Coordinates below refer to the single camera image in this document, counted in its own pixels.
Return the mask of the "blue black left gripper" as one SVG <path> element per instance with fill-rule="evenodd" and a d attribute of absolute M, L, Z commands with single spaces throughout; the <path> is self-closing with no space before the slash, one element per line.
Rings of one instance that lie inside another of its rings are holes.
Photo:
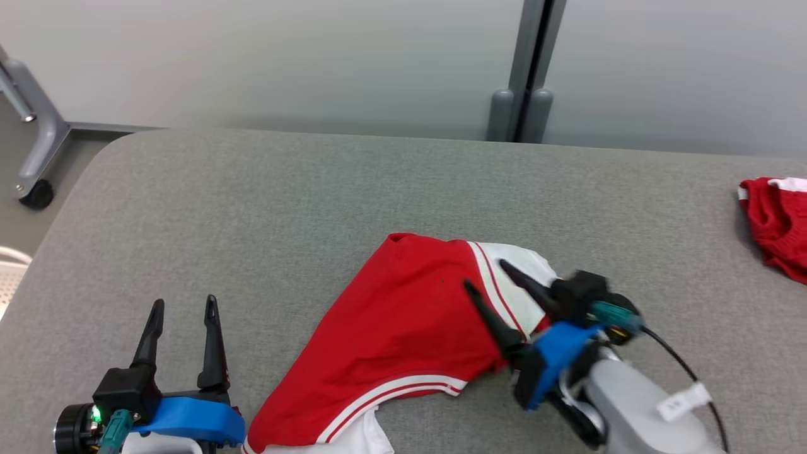
<path fill-rule="evenodd" d="M 163 332 L 164 299 L 154 301 L 139 339 L 132 368 L 156 370 L 158 340 Z M 200 391 L 228 391 L 229 373 L 218 301 L 207 295 L 204 365 Z M 190 396 L 164 397 L 151 422 L 141 424 L 134 412 L 116 419 L 97 405 L 64 408 L 53 428 L 55 453 L 216 453 L 245 442 L 244 417 L 234 406 Z"/>

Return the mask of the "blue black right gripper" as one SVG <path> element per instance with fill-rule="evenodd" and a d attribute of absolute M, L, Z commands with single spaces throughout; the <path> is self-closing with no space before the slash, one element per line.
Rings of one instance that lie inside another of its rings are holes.
<path fill-rule="evenodd" d="M 560 306 L 551 297 L 550 288 L 505 259 L 499 259 L 498 264 L 510 281 L 524 290 L 546 316 L 561 316 Z M 472 281 L 464 281 L 463 287 L 499 352 L 502 356 L 513 356 L 508 360 L 516 373 L 513 396 L 522 410 L 533 411 L 539 408 L 557 386 L 563 371 L 571 367 L 588 343 L 605 327 L 596 324 L 582 328 L 567 322 L 557 322 L 535 342 L 524 343 L 519 331 L 508 327 L 501 316 L 484 301 L 481 291 Z"/>

